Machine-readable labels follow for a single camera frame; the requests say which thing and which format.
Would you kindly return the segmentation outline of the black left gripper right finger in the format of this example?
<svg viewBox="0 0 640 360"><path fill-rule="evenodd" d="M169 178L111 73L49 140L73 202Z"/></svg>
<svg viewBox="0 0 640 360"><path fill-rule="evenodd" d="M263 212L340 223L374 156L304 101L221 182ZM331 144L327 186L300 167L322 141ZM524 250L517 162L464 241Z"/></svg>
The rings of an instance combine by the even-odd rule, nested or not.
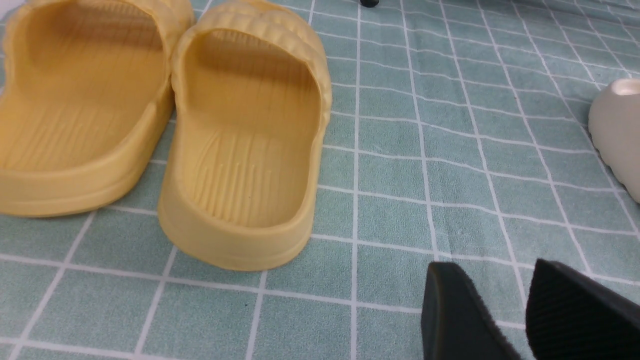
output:
<svg viewBox="0 0 640 360"><path fill-rule="evenodd" d="M637 360L640 308L556 260L538 259L525 310L537 360Z"/></svg>

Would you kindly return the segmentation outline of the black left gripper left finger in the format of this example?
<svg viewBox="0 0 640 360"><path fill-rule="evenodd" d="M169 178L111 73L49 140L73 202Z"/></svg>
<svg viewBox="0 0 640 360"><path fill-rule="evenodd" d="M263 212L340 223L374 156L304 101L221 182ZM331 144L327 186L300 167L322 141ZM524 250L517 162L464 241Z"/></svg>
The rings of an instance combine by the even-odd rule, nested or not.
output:
<svg viewBox="0 0 640 360"><path fill-rule="evenodd" d="M521 360L454 262L430 262L421 315L425 360Z"/></svg>

